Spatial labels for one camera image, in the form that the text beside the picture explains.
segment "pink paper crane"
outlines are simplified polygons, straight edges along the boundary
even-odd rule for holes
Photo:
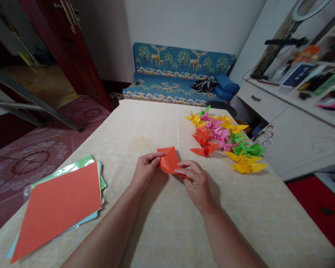
[[[203,121],[214,121],[215,119],[208,116],[208,111],[205,112],[204,115],[200,115],[200,118],[203,120]]]
[[[220,126],[220,124],[222,123],[222,121],[218,121],[218,120],[215,120],[215,121],[209,121],[207,124],[206,124],[206,127],[211,129],[211,130],[214,130],[216,128],[218,128]]]
[[[217,143],[220,146],[219,149],[223,150],[223,151],[232,151],[232,147],[235,147],[237,145],[239,145],[241,142],[233,144],[231,137],[229,139],[227,139],[229,143],[225,143],[225,141],[223,140],[218,140]]]
[[[215,139],[217,139],[218,141],[225,141],[227,136],[230,134],[230,130],[227,129],[223,129],[220,130],[222,127],[218,127],[215,129],[212,129],[211,131],[211,136],[214,137]]]

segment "beige tablecloth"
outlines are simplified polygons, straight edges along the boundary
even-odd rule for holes
[[[335,249],[268,167],[252,175],[235,172],[223,153],[211,158],[190,151],[199,144],[185,119],[200,108],[141,100],[122,100],[108,119],[62,164],[92,154],[104,164],[109,186],[98,219],[55,238],[12,267],[59,267],[113,206],[128,186],[137,158],[157,148],[175,146],[182,160],[195,160],[211,177],[221,204],[270,267],[332,267]],[[226,114],[211,109],[212,114]],[[0,267],[20,230],[25,204],[0,230]],[[199,212],[184,185],[158,170],[152,178],[121,262],[122,267],[215,267]]]

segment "sofa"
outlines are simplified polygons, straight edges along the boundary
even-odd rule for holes
[[[197,80],[229,75],[235,56],[145,43],[133,45],[134,82],[123,90],[124,98],[205,107],[210,100],[226,102],[215,92],[197,92]]]

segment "ladder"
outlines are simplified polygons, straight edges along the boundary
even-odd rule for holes
[[[82,132],[83,128],[77,126],[75,123],[73,123],[71,120],[69,120],[67,117],[64,117],[62,114],[60,114],[57,110],[49,106],[44,101],[40,100],[38,97],[36,97],[35,94],[28,91],[26,88],[21,86],[18,82],[16,82],[14,79],[12,79],[10,76],[7,76],[3,74],[0,71],[0,82],[2,82],[4,85],[9,87],[11,90],[22,96],[23,98],[27,99],[28,101],[32,102],[33,104],[26,104],[26,103],[17,103],[17,102],[5,102],[0,100],[0,107],[4,110],[16,115],[17,117],[26,120],[35,126],[43,127],[44,124],[38,121],[36,118],[25,114],[18,109],[25,109],[25,110],[36,110],[36,111],[42,111],[47,112],[50,115],[54,116],[58,120],[65,123],[67,126],[71,127],[72,129]]]

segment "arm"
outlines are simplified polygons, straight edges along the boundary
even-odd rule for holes
[[[263,267],[254,252],[244,242],[232,222],[213,201],[208,178],[195,161],[182,161],[176,173],[187,175],[193,182],[184,179],[191,200],[200,211],[214,259],[218,267]]]
[[[164,153],[151,153],[138,159],[128,188],[62,267],[118,267],[141,198],[160,161],[160,156],[164,155]]]

